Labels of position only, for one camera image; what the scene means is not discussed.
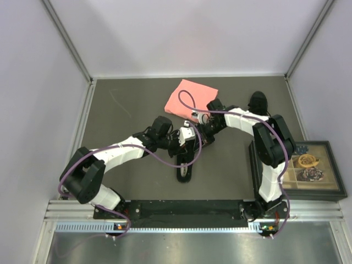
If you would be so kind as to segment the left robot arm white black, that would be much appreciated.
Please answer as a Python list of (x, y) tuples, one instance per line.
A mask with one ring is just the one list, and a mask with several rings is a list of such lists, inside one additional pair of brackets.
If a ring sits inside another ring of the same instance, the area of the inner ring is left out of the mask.
[(105, 172), (158, 149), (167, 150), (171, 157), (182, 153), (186, 142), (194, 138), (194, 130), (188, 123), (178, 130), (170, 131), (172, 128), (168, 118), (159, 116), (144, 131), (102, 151), (81, 147), (60, 176), (60, 182), (81, 204), (103, 206), (111, 217), (119, 218), (125, 211), (125, 200), (102, 184)]

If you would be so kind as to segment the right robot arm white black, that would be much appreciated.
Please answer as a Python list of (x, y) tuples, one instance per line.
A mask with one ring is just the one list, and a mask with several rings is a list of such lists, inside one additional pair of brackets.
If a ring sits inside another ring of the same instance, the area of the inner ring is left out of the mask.
[(205, 124), (201, 124), (202, 136), (211, 140), (225, 128), (236, 128), (254, 137), (257, 158), (261, 162), (261, 184), (255, 198), (255, 217), (268, 218), (273, 215), (284, 197), (283, 174), (296, 149), (296, 143), (281, 115), (269, 116), (257, 109), (247, 111), (236, 107), (225, 107), (219, 99), (209, 102), (209, 113)]

